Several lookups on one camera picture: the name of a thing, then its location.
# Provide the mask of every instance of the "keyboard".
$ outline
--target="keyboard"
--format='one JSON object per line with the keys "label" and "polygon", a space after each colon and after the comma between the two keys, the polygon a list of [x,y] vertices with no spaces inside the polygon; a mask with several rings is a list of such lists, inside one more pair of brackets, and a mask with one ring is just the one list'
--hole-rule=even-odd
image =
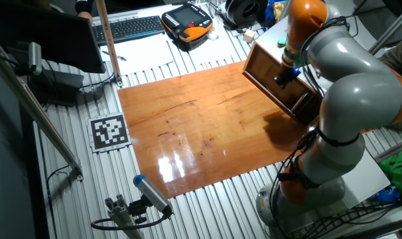
{"label": "keyboard", "polygon": [[[159,16],[141,17],[116,23],[110,23],[114,43],[149,37],[165,31]],[[106,44],[102,26],[94,26],[96,42],[98,45]]]}

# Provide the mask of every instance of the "wooden pole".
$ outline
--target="wooden pole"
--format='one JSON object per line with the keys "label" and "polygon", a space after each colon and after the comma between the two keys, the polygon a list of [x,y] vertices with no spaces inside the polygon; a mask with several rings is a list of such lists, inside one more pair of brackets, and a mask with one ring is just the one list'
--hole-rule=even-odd
{"label": "wooden pole", "polygon": [[100,14],[103,34],[105,35],[109,57],[111,58],[111,63],[113,64],[115,79],[117,81],[118,86],[123,86],[123,82],[121,81],[120,76],[119,62],[114,48],[113,35],[111,33],[111,28],[109,27],[107,9],[105,8],[105,1],[96,0],[96,7],[98,8],[98,13]]}

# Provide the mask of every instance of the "pen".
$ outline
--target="pen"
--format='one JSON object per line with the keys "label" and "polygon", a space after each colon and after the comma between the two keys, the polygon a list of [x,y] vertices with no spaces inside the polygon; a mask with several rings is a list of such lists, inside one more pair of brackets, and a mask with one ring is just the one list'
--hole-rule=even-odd
{"label": "pen", "polygon": [[[107,55],[109,56],[109,52],[108,52],[108,51],[103,50],[102,52],[105,53],[105,54],[107,54]],[[117,59],[120,59],[120,60],[122,60],[122,61],[127,61],[126,58],[124,58],[124,57],[122,57],[122,56],[117,56]]]}

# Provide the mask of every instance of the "wooden box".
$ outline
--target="wooden box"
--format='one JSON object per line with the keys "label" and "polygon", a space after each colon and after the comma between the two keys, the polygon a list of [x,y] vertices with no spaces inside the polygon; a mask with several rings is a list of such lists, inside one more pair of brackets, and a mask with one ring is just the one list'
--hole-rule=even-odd
{"label": "wooden box", "polygon": [[243,71],[282,110],[300,123],[309,125],[319,115],[320,98],[300,78],[287,84],[284,90],[273,80],[280,71],[278,59],[283,53],[283,48],[277,46],[277,40],[285,35],[283,26],[279,25],[261,35],[251,47]]}

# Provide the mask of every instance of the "aluminum profile table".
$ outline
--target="aluminum profile table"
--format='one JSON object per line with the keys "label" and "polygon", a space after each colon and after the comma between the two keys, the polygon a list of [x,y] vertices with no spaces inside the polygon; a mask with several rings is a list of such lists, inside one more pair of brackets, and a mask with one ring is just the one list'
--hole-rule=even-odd
{"label": "aluminum profile table", "polygon": [[[206,12],[206,5],[201,5]],[[139,12],[119,13],[109,16],[111,21],[121,21],[136,17],[156,15],[161,7],[144,9]],[[256,36],[263,30],[253,27]],[[123,76],[123,87],[131,87],[173,76],[189,74],[225,64],[246,60],[252,44],[242,41],[242,36],[234,31],[220,31],[220,38],[232,48],[229,55],[216,60],[194,63],[191,52],[183,52],[168,41],[174,61],[170,64],[146,69]],[[89,74],[77,68],[51,62],[54,70],[84,76],[84,85],[94,84],[108,78],[112,65],[106,62],[105,74]],[[133,177],[139,174],[132,145],[105,153],[92,153],[87,131],[87,122],[96,116],[122,112],[117,96],[116,83],[101,88],[85,88],[85,94],[78,96],[76,106],[50,106],[47,116],[61,134],[66,144],[82,164],[82,182],[70,180],[71,170],[65,169],[50,180],[53,192],[54,214],[48,209],[46,185],[42,180],[46,202],[46,214],[50,237],[55,238],[52,217],[55,219],[58,238],[126,238],[122,232],[93,230],[90,222],[107,218],[104,199],[122,194],[127,202],[141,196],[133,186]],[[44,179],[66,162],[49,142],[45,134],[35,125],[36,149],[40,165],[40,176]],[[379,129],[365,136],[368,151],[373,157],[402,142],[402,133],[389,129]],[[174,216],[170,220],[151,228],[142,229],[145,238],[267,238],[264,224],[255,210],[255,197],[263,185],[271,184],[277,174],[276,165],[269,165],[207,187],[172,198]],[[149,208],[147,219],[156,221],[160,214]]]}

